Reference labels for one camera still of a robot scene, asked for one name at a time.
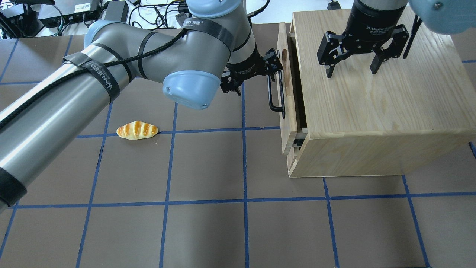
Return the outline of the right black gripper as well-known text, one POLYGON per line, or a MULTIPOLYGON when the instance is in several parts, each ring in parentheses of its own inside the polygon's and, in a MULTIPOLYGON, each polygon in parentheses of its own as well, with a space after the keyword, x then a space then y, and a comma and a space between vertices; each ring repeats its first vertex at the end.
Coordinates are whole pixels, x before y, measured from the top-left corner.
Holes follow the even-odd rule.
POLYGON ((370 65, 372 74, 388 59, 400 57, 409 33, 405 25, 397 23, 407 3, 406 0, 355 0, 344 32, 340 35, 325 32, 318 48, 318 62, 326 67, 327 78, 332 77, 340 61, 354 52, 375 52, 370 65), (391 44, 382 49, 389 39, 391 44))

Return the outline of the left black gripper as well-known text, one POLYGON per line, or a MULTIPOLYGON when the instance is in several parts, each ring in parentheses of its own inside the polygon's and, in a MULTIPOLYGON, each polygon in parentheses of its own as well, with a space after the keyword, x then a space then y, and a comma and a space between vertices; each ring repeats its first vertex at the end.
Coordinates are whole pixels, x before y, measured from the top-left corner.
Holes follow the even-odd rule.
POLYGON ((257 48, 245 61, 241 63, 227 63, 228 73, 223 73, 220 81, 220 88, 223 93, 235 92, 241 96, 239 87, 243 81, 257 75, 266 75, 268 82, 275 82, 275 75, 283 70, 279 59, 279 54, 274 48, 269 49, 262 57, 257 48))

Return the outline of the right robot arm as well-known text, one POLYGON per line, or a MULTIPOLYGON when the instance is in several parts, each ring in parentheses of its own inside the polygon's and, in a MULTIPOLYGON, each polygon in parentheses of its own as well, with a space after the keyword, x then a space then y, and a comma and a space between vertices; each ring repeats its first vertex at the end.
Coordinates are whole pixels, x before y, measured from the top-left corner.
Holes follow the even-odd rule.
POLYGON ((459 34, 475 27, 475 12, 474 0, 355 0, 343 33, 324 33, 318 62, 330 78, 339 62, 374 53, 376 74, 387 60, 406 59, 422 24, 437 34, 459 34))

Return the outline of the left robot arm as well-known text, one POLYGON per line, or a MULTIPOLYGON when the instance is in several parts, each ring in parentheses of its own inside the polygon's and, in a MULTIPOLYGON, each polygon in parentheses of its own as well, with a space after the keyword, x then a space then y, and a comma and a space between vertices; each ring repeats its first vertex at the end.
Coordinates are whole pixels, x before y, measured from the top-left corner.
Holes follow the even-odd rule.
POLYGON ((219 88, 238 91, 283 69, 274 49, 257 50, 241 0, 187 0, 175 37, 123 22, 94 22, 84 49, 1 112, 1 210, 136 77, 162 83, 174 102, 202 110, 219 88))

